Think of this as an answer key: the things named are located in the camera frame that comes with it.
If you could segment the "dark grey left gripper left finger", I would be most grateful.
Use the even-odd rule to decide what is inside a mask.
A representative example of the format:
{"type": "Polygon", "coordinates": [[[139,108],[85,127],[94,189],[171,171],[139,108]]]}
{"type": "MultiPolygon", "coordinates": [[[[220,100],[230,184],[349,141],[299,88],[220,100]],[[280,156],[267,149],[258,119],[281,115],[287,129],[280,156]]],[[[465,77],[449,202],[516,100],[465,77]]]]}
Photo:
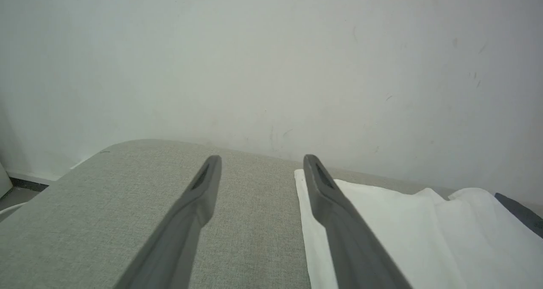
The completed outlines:
{"type": "Polygon", "coordinates": [[[220,156],[204,161],[115,289],[188,289],[200,231],[215,211],[221,170],[220,156]]]}

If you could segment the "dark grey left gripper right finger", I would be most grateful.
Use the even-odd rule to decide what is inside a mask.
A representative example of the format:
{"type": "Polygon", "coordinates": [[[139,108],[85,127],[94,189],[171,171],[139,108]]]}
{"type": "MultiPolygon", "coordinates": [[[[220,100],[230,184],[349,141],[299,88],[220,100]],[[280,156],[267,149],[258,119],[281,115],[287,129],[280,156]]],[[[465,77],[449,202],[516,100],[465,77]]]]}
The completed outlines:
{"type": "Polygon", "coordinates": [[[316,155],[304,174],[314,218],[326,230],[339,289],[413,289],[316,155]]]}

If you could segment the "grey fabric ironing board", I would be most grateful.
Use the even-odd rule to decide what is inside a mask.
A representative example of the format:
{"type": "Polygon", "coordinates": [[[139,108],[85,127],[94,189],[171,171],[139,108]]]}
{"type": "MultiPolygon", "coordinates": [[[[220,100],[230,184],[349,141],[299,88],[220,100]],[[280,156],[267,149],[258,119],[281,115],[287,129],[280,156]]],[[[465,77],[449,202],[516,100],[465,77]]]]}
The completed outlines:
{"type": "MultiPolygon", "coordinates": [[[[339,289],[304,161],[167,140],[109,146],[6,211],[0,289],[115,289],[211,155],[221,157],[221,179],[188,289],[339,289]]],[[[324,166],[334,182],[409,195],[429,188],[324,166]]],[[[434,191],[444,198],[455,192],[434,191]]]]}

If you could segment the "black and white garment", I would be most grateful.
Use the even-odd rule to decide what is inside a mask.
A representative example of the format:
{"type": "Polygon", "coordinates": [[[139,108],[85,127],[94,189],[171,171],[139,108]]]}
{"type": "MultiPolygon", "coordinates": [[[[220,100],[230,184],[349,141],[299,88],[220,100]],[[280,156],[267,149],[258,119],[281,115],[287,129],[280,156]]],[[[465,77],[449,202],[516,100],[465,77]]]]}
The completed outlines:
{"type": "Polygon", "coordinates": [[[543,218],[479,188],[444,198],[335,180],[414,289],[543,289],[543,218]]]}

